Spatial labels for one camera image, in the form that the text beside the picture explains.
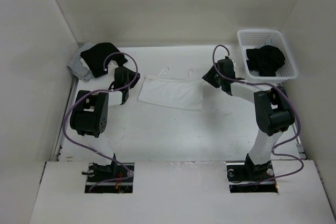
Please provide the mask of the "black tank tops in basket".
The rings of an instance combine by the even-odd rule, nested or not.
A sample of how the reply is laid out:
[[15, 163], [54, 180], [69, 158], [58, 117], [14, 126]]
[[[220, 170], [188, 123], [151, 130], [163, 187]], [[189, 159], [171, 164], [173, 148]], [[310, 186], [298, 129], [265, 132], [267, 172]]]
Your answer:
[[282, 51], [271, 45], [247, 49], [246, 55], [248, 69], [259, 71], [261, 77], [275, 77], [286, 60]]

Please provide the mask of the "folded black tank top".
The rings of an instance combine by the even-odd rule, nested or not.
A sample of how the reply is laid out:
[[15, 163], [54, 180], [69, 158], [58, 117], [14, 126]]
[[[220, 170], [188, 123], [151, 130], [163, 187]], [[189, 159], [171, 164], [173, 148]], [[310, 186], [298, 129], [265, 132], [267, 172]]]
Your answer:
[[128, 62], [125, 56], [120, 54], [119, 49], [110, 42], [98, 43], [92, 48], [83, 51], [80, 56], [95, 78], [108, 73], [106, 67], [110, 61], [114, 61], [118, 67]]

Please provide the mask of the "folded grey tank top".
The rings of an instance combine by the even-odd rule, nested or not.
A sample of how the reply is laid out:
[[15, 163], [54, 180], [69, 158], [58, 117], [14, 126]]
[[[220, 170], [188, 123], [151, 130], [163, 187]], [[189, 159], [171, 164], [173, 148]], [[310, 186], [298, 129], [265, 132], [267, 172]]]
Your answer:
[[80, 54], [86, 50], [89, 50], [94, 46], [93, 43], [86, 43], [83, 46], [81, 46], [71, 57], [67, 64], [67, 69], [71, 74], [73, 74], [75, 77], [77, 77], [79, 80], [88, 82], [91, 79], [94, 78], [92, 72], [88, 68], [88, 66], [83, 65], [83, 59], [80, 56]]

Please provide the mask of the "white tank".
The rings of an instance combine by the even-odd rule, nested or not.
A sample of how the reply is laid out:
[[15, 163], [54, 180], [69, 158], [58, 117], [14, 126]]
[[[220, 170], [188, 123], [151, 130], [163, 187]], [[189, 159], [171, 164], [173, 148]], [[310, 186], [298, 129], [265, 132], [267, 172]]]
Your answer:
[[138, 97], [139, 102], [185, 111], [200, 111], [203, 102], [202, 80], [191, 77], [171, 79], [164, 75], [146, 75]]
[[85, 62], [84, 59], [81, 58], [80, 62], [82, 63], [82, 65], [83, 65], [84, 68], [86, 68], [86, 69], [88, 69], [88, 71], [90, 71], [90, 67], [87, 65], [87, 63]]

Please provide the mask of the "white garment in basket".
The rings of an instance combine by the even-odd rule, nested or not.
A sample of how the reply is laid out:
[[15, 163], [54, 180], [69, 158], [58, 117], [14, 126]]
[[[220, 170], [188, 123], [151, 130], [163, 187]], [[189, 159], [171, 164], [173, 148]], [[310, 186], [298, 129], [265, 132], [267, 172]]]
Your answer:
[[255, 70], [250, 71], [250, 74], [252, 76], [260, 76], [259, 71], [255, 71]]

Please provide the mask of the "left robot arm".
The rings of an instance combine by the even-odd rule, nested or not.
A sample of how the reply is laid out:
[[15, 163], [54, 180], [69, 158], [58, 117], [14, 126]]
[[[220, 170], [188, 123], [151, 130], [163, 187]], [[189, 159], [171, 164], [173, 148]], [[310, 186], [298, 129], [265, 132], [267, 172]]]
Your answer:
[[76, 97], [76, 107], [71, 112], [70, 127], [75, 130], [84, 142], [83, 146], [106, 158], [110, 163], [92, 165], [87, 176], [96, 179], [113, 181], [117, 178], [118, 168], [115, 154], [108, 151], [103, 144], [107, 138], [103, 134], [108, 122], [110, 106], [124, 105], [129, 98], [129, 90], [134, 88], [140, 79], [140, 74], [126, 67], [114, 70], [114, 79], [106, 92], [80, 90]]

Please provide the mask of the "folded white tank top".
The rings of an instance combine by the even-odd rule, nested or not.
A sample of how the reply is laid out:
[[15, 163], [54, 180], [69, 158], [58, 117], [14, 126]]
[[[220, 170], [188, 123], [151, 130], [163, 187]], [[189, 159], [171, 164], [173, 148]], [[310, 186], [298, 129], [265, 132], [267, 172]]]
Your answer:
[[88, 69], [88, 71], [90, 71], [90, 67], [87, 65], [87, 63], [85, 62], [84, 59], [81, 58], [80, 62], [82, 63], [82, 65], [83, 65], [84, 68], [86, 68], [86, 69]]

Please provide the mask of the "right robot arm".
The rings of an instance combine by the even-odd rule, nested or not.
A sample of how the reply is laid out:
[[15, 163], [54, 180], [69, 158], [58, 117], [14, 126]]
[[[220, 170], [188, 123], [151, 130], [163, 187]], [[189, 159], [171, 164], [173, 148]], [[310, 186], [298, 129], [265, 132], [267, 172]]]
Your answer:
[[234, 64], [226, 57], [215, 63], [202, 79], [232, 97], [251, 102], [255, 108], [258, 134], [242, 165], [227, 165], [227, 177], [232, 183], [256, 184], [274, 180], [271, 151], [295, 122], [295, 115], [280, 86], [260, 86], [237, 80]]

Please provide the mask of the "white plastic basket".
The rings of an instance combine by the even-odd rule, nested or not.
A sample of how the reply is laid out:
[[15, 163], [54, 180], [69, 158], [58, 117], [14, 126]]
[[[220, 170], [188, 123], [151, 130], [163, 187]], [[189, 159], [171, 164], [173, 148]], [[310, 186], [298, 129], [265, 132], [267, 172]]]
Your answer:
[[297, 78], [297, 66], [279, 31], [242, 29], [237, 38], [248, 81], [282, 83]]

